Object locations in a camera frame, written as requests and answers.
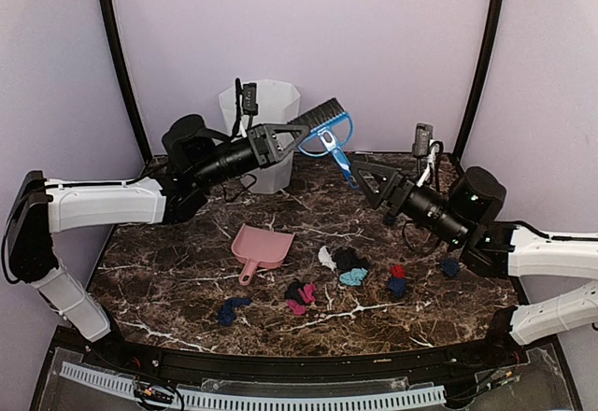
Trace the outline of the blue hand brush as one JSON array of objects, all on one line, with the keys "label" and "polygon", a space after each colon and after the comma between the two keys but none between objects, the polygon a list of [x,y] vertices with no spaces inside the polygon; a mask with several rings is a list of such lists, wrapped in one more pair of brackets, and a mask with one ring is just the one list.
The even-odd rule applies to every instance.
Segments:
[{"label": "blue hand brush", "polygon": [[[340,139],[335,128],[346,123],[349,132],[344,139]],[[354,132],[353,121],[350,114],[341,106],[336,98],[331,98],[324,103],[308,110],[297,118],[290,121],[293,125],[305,125],[309,128],[308,136],[297,147],[307,157],[321,158],[332,155],[337,166],[340,168],[343,177],[353,190],[359,186],[350,171],[350,162],[343,151],[343,147],[351,140]],[[323,151],[312,152],[304,148],[304,144],[312,140],[319,140],[323,145]]]}]

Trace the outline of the white paper scrap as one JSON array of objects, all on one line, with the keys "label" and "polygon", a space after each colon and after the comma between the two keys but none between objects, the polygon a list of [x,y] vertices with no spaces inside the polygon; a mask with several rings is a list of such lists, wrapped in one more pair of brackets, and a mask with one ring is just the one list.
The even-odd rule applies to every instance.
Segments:
[{"label": "white paper scrap", "polygon": [[335,271],[337,269],[336,262],[333,260],[328,248],[326,246],[322,246],[318,252],[318,260],[320,264],[331,271]]}]

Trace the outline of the pink plastic dustpan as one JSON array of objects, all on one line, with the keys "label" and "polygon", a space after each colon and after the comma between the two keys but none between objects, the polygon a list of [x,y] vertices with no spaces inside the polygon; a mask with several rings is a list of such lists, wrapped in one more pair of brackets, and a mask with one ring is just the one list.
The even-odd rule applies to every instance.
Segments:
[{"label": "pink plastic dustpan", "polygon": [[272,270],[285,261],[292,246],[294,234],[279,233],[243,224],[237,233],[231,251],[243,264],[239,284],[248,286],[259,268]]}]

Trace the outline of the teal paper scrap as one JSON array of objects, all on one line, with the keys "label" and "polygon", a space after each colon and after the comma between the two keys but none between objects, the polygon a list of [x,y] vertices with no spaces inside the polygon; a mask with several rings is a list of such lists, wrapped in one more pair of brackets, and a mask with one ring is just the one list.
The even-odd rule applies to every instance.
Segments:
[{"label": "teal paper scrap", "polygon": [[339,276],[339,281],[341,284],[348,287],[360,287],[362,286],[367,275],[368,270],[366,268],[352,268],[350,271],[341,274]]}]

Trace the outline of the pink paper scrap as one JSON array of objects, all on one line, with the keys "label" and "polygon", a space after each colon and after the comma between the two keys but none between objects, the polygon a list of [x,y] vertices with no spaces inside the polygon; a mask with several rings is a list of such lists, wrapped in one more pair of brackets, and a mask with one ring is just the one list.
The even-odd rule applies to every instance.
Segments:
[{"label": "pink paper scrap", "polygon": [[285,290],[285,302],[295,316],[303,316],[307,307],[316,302],[316,291],[317,287],[313,283],[295,280]]}]

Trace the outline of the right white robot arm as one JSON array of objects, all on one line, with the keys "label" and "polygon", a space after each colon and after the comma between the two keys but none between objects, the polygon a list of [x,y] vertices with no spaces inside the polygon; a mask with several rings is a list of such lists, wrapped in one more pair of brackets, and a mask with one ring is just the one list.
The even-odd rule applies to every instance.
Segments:
[{"label": "right white robot arm", "polygon": [[357,161],[351,166],[370,206],[405,215],[461,252],[461,261],[483,277],[569,276],[588,284],[531,305],[494,313],[477,360],[499,366],[515,346],[597,321],[597,236],[540,231],[518,221],[499,221],[505,187],[486,169],[472,166],[452,184],[447,198],[400,169]]}]

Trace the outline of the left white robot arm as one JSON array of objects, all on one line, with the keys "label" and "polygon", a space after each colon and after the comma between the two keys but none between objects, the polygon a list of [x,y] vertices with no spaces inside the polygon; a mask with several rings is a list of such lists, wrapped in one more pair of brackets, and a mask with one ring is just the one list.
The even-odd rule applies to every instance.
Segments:
[{"label": "left white robot arm", "polygon": [[177,120],[163,137],[164,167],[144,177],[109,181],[48,179],[29,172],[10,209],[1,243],[5,279],[36,289],[112,370],[132,361],[104,308],[71,277],[53,249],[53,235],[123,223],[177,224],[206,204],[212,187],[284,161],[309,134],[299,120],[255,124],[244,137],[206,127],[199,115]]}]

